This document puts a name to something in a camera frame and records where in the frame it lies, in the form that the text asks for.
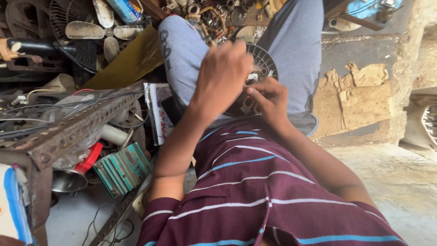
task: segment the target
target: metal can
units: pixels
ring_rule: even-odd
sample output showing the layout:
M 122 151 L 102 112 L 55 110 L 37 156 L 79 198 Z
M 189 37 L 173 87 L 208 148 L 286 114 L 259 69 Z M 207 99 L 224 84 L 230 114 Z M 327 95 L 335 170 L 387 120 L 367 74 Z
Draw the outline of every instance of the metal can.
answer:
M 107 0 L 114 11 L 126 24 L 134 24 L 141 20 L 142 11 L 129 0 Z

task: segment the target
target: red wire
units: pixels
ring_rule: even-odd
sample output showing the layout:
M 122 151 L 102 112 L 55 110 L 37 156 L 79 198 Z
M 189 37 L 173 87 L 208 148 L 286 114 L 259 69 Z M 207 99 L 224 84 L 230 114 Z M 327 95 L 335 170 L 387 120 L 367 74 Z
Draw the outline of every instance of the red wire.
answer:
M 93 89 L 82 89 L 82 90 L 78 90 L 78 91 L 74 92 L 72 96 L 76 95 L 77 93 L 79 93 L 79 92 L 81 92 L 81 91 L 93 91 Z

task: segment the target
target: black pipe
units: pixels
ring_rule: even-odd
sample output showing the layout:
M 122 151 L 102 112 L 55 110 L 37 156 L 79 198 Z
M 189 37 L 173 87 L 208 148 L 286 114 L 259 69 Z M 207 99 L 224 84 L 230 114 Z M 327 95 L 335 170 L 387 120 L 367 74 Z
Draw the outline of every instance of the black pipe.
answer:
M 20 48 L 15 50 L 20 53 L 26 53 L 35 56 L 62 56 L 63 54 L 53 45 L 53 42 L 46 39 L 7 39 L 6 44 L 9 49 L 15 43 L 20 43 Z M 67 52 L 73 53 L 75 48 L 66 47 Z

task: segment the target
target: maroon striped t-shirt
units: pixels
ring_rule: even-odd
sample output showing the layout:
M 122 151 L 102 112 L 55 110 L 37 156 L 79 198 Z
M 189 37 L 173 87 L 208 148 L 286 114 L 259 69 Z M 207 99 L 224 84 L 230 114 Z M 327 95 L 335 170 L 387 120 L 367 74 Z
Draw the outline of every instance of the maroon striped t-shirt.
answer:
M 327 192 L 277 142 L 253 119 L 205 134 L 196 185 L 146 206 L 137 246 L 406 245 L 377 209 Z

